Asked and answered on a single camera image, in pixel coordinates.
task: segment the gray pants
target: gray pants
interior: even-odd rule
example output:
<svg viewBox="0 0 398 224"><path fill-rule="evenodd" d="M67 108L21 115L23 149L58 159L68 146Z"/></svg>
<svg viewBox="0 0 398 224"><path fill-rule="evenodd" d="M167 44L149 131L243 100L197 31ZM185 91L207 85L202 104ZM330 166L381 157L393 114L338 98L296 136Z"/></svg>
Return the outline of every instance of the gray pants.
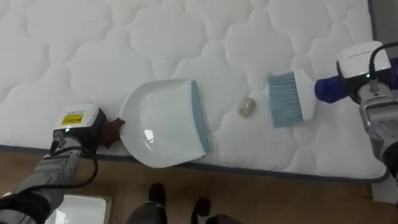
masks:
<svg viewBox="0 0 398 224"><path fill-rule="evenodd" d="M126 224L167 224L166 211L156 202L146 202L135 209Z"/></svg>

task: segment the blue dustpan edge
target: blue dustpan edge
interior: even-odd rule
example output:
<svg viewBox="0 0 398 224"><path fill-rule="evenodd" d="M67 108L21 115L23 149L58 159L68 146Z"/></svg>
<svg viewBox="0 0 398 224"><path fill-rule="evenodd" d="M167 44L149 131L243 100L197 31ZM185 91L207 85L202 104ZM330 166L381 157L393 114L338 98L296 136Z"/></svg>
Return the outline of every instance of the blue dustpan edge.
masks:
<svg viewBox="0 0 398 224"><path fill-rule="evenodd" d="M210 144L207 138L207 130L205 126L205 120L203 118L203 112L200 103L198 85L196 81L191 82L191 95L192 95L192 113L195 126L199 135L201 146L205 153L209 152Z"/></svg>

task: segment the brush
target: brush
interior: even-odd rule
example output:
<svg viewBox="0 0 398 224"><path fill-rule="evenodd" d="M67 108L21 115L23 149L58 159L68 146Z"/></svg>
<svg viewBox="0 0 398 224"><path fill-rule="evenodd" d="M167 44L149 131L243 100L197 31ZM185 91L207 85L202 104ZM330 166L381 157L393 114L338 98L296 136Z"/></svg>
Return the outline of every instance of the brush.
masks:
<svg viewBox="0 0 398 224"><path fill-rule="evenodd" d="M311 120L317 97L313 82L303 70L268 77L268 96L275 128Z"/></svg>

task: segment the black cable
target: black cable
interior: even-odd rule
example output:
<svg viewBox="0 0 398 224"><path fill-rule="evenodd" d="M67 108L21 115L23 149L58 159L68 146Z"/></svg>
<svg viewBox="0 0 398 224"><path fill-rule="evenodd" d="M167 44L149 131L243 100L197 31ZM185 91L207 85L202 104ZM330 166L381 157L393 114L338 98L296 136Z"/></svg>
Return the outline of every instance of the black cable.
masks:
<svg viewBox="0 0 398 224"><path fill-rule="evenodd" d="M81 152L85 153L89 159L91 159L93 161L93 164L94 164L93 174L90 176L90 178L88 178L87 180L85 180L84 182L82 182L80 184L74 184L74 185L63 185L63 184L36 185L36 186L29 187L29 188L26 188L26 189L20 191L19 194L23 194L26 192L32 192L32 191L36 191L36 190L42 190L42 189L76 189L76 188L84 187L84 186L90 184L95 179L95 177L97 176L97 173L98 173L98 160L93 153L91 153L90 151L88 151L85 148L80 147L80 146L71 146L71 147L67 147L65 149L60 149L58 151L50 153L50 155L56 156L56 155L59 155L59 154L62 154L62 153L68 152L68 151L72 151L72 150L80 150Z"/></svg>
<svg viewBox="0 0 398 224"><path fill-rule="evenodd" d="M370 80L375 80L376 79L376 68L374 66L374 59L376 58L377 53L380 51L390 48L390 47L398 47L398 42L393 42L389 44L384 44L378 48L376 48L372 54L371 54L371 59L369 61L369 78Z"/></svg>

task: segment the brush handle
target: brush handle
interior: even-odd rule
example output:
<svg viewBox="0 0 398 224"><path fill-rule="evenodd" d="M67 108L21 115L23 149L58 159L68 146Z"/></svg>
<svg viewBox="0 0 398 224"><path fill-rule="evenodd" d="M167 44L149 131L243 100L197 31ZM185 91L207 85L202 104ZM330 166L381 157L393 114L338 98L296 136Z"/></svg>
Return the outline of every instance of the brush handle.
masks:
<svg viewBox="0 0 398 224"><path fill-rule="evenodd" d="M330 77L318 80L315 83L315 95L318 100L326 103L334 103L348 96L341 83L340 77Z"/></svg>
<svg viewBox="0 0 398 224"><path fill-rule="evenodd" d="M392 89L398 90L398 58L390 60L392 70ZM318 80L315 83L315 95L318 100L326 103L335 103L348 96L340 77L330 77Z"/></svg>

